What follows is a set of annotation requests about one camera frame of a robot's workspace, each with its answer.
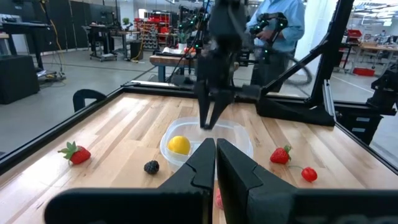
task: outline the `lemon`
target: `lemon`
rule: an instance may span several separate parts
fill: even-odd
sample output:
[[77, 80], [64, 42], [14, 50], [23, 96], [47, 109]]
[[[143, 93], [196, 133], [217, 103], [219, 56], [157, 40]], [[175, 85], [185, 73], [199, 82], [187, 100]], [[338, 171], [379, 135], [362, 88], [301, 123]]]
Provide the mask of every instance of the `lemon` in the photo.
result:
[[191, 144], [189, 140], [184, 136], [175, 136], [167, 145], [170, 151], [173, 151], [178, 154], [188, 155], [191, 149]]

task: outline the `red strawberry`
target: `red strawberry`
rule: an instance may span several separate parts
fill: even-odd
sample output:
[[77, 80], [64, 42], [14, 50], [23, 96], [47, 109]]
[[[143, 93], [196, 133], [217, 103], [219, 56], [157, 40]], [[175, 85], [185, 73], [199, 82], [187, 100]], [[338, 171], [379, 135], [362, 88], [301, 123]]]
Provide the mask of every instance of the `red strawberry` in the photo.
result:
[[285, 146], [283, 148], [279, 147], [275, 150], [274, 153], [271, 155], [271, 162], [279, 163], [279, 164], [286, 164], [290, 158], [289, 151], [292, 149], [291, 146]]
[[58, 152], [65, 153], [64, 158], [71, 161], [73, 164], [81, 164], [90, 158], [91, 153], [87, 151], [83, 146], [76, 146], [76, 143], [67, 142], [67, 148], [62, 149]]
[[221, 199], [220, 189], [217, 189], [216, 191], [216, 206], [220, 209], [224, 209], [223, 200]]

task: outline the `black cabinet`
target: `black cabinet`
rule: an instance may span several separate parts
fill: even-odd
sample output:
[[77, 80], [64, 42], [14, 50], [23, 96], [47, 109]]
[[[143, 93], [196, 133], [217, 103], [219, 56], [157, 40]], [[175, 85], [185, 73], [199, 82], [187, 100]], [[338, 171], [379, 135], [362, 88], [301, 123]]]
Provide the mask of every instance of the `black cabinet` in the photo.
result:
[[39, 91], [31, 56], [0, 56], [0, 104], [8, 104]]

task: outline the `wooden table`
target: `wooden table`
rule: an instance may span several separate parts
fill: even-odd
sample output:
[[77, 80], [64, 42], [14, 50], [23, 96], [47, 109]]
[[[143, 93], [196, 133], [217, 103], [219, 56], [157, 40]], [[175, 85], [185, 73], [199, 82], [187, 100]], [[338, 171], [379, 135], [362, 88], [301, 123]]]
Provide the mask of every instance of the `wooden table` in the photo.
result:
[[[0, 223], [43, 223], [47, 202], [74, 187], [158, 187], [172, 175], [160, 140], [172, 121], [186, 116], [198, 116], [197, 100], [123, 93], [0, 176]], [[254, 160], [296, 187], [398, 188], [398, 177], [339, 128], [262, 118], [243, 103], [229, 106], [221, 119], [244, 126]], [[67, 141], [86, 146], [92, 158], [68, 165], [57, 153]], [[318, 180], [308, 183], [299, 169], [269, 162], [286, 144], [293, 147], [289, 165], [313, 167]], [[144, 164], [153, 159], [160, 171], [147, 175]], [[213, 223], [225, 223], [222, 210], [213, 209]]]
[[[166, 80], [166, 67], [175, 67], [178, 64], [180, 57], [173, 57], [173, 56], [160, 56], [160, 55], [152, 55], [149, 57], [149, 62], [158, 69], [158, 81], [165, 82]], [[183, 58], [181, 62], [178, 64], [179, 68], [181, 69], [182, 75], [184, 68], [191, 66], [193, 68], [195, 66], [195, 59], [188, 60]]]
[[397, 47], [391, 47], [388, 45], [379, 45], [379, 46], [371, 46], [371, 45], [360, 45], [359, 47], [356, 48], [356, 56], [355, 56], [355, 60], [353, 62], [353, 65], [351, 67], [351, 70], [349, 71], [351, 74], [354, 73], [354, 69], [355, 69], [355, 65], [359, 60], [359, 57], [361, 55], [361, 52], [363, 50], [375, 50], [377, 51], [377, 55], [379, 55], [380, 52], [382, 51], [388, 51], [389, 52], [389, 56], [388, 56], [388, 62], [386, 64], [384, 64], [383, 66], [383, 70], [381, 72], [380, 75], [384, 75], [384, 73], [386, 72], [386, 70], [388, 69], [389, 63], [392, 59], [392, 56], [394, 53], [398, 52], [398, 48]]

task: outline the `bowl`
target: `bowl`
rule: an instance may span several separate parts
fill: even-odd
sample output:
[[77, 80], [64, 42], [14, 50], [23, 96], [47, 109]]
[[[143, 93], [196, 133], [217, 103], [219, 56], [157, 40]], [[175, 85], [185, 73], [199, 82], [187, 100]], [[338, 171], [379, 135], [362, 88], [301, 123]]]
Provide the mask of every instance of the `bowl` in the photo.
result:
[[[188, 138], [191, 144], [188, 155], [178, 154], [167, 148], [169, 141], [174, 136], [185, 136]], [[249, 134], [243, 126], [232, 121], [219, 119], [213, 130], [202, 130], [197, 117], [176, 119], [163, 135], [160, 141], [160, 151], [168, 161], [170, 169], [176, 172], [206, 138], [213, 138], [215, 141], [218, 138], [226, 139], [247, 156], [253, 158], [253, 146]]]

